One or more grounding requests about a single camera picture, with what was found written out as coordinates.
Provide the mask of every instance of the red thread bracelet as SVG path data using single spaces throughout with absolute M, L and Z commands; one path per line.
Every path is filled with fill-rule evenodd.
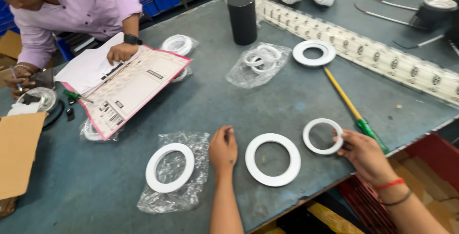
M 385 184 L 382 184 L 382 185 L 379 185 L 377 187 L 374 187 L 373 189 L 374 190 L 381 190 L 381 189 L 386 189 L 388 187 L 391 187 L 391 186 L 395 186 L 395 185 L 398 185 L 398 184 L 404 184 L 405 183 L 405 180 L 403 178 L 398 178 L 392 182 L 389 182 L 389 183 L 385 183 Z

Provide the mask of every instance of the workbench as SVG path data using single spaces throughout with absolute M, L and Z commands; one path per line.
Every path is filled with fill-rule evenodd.
M 422 0 L 386 1 L 418 7 Z M 355 9 L 354 2 L 362 9 L 398 20 L 408 21 L 414 14 L 372 0 L 336 0 L 328 9 L 316 8 L 311 0 L 304 0 L 292 7 L 389 45 L 392 40 L 415 45 L 441 33 L 419 32 L 371 17 Z M 239 146 L 234 189 L 245 231 L 282 214 L 301 203 L 301 199 L 325 190 L 354 171 L 344 158 L 312 153 L 301 137 L 309 121 L 322 117 L 336 121 L 342 128 L 357 130 L 351 113 L 323 70 L 305 68 L 290 57 L 286 66 L 265 85 L 243 89 L 228 83 L 224 76 L 249 47 L 233 42 L 224 0 L 207 3 L 147 28 L 140 37 L 146 45 L 157 48 L 173 34 L 199 41 L 198 48 L 190 55 L 193 74 L 182 82 L 170 84 L 148 102 L 126 123 L 117 142 L 81 141 L 78 127 L 86 115 L 79 104 L 74 105 L 75 120 L 68 122 L 64 114 L 54 126 L 43 131 L 28 190 L 20 197 L 16 212 L 0 220 L 0 233 L 207 233 L 214 191 L 213 169 L 198 208 L 157 215 L 136 208 L 146 184 L 145 168 L 159 149 L 161 133 L 213 134 L 221 125 L 233 126 Z M 293 48 L 301 41 L 265 22 L 258 30 L 257 42 Z M 459 71 L 457 55 L 442 41 L 407 52 Z M 391 150 L 458 114 L 455 108 L 432 96 L 341 57 L 336 57 L 328 68 Z M 62 90 L 62 85 L 57 84 L 59 97 L 66 100 Z M 0 114 L 5 115 L 12 103 L 8 89 L 0 90 L 0 100 Z M 299 149 L 301 171 L 290 184 L 268 187 L 249 174 L 244 162 L 246 147 L 263 133 L 281 134 Z M 316 131 L 314 135 L 319 143 L 320 140 L 330 143 L 331 133 Z M 256 161 L 262 172 L 273 176 L 286 170 L 289 158 L 285 149 L 265 144 L 257 152 Z

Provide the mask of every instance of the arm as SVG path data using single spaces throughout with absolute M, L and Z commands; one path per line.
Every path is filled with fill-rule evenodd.
M 11 90 L 14 99 L 19 98 L 21 92 L 16 84 L 21 84 L 23 92 L 29 90 L 34 82 L 29 82 L 28 78 L 46 67 L 52 53 L 55 51 L 54 39 L 51 31 L 38 27 L 33 27 L 23 23 L 20 15 L 15 14 L 15 23 L 21 30 L 22 50 L 18 57 L 18 63 L 14 68 L 17 79 L 10 73 L 3 80 Z
M 125 34 L 139 36 L 139 14 L 142 12 L 142 5 L 139 0 L 115 0 L 123 22 L 123 32 Z M 121 43 L 113 46 L 107 54 L 108 62 L 113 65 L 113 61 L 127 61 L 137 52 L 138 45 Z
M 209 157 L 215 168 L 211 234 L 243 234 L 244 228 L 233 191 L 233 167 L 237 160 L 237 143 L 230 125 L 215 132 L 209 145 Z
M 374 139 L 350 130 L 344 130 L 341 136 L 346 143 L 338 151 L 338 155 L 346 157 L 357 170 L 357 174 L 373 187 L 399 178 Z M 391 204 L 401 201 L 409 191 L 405 184 L 397 184 L 378 190 L 377 193 L 383 203 Z M 386 206 L 386 209 L 397 228 L 404 234 L 448 234 L 413 194 L 406 201 Z

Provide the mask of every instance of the blue pen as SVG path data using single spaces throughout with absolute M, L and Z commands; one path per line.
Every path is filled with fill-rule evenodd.
M 13 69 L 13 66 L 12 66 L 12 65 L 10 66 L 10 70 L 11 70 L 11 73 L 13 73 L 14 78 L 17 79 L 16 73 L 14 72 L 14 69 Z M 17 85 L 17 89 L 18 89 L 20 92 L 22 92 L 21 84 L 20 84 L 20 83 L 17 83 L 16 85 Z

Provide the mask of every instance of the hand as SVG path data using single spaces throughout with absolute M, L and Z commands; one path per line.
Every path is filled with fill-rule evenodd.
M 337 154 L 348 159 L 357 170 L 357 174 L 373 187 L 399 178 L 375 139 L 346 129 L 341 137 L 345 143 Z
M 108 62 L 110 65 L 113 65 L 113 61 L 128 61 L 137 52 L 138 48 L 139 45 L 129 43 L 121 43 L 113 46 L 107 54 Z
M 18 99 L 22 93 L 30 90 L 30 87 L 35 85 L 35 82 L 30 82 L 28 78 L 32 74 L 38 72 L 39 68 L 29 63 L 27 63 L 27 66 L 29 66 L 31 70 L 27 70 L 27 68 L 22 67 L 22 66 L 17 66 L 14 68 L 14 73 L 16 74 L 17 79 L 14 78 L 11 72 L 3 78 L 6 85 L 11 90 L 11 96 L 13 97 L 13 99 Z M 17 89 L 18 83 L 22 87 L 22 92 Z
M 209 145 L 209 158 L 217 176 L 232 174 L 237 160 L 237 143 L 234 129 L 222 126 L 215 132 Z

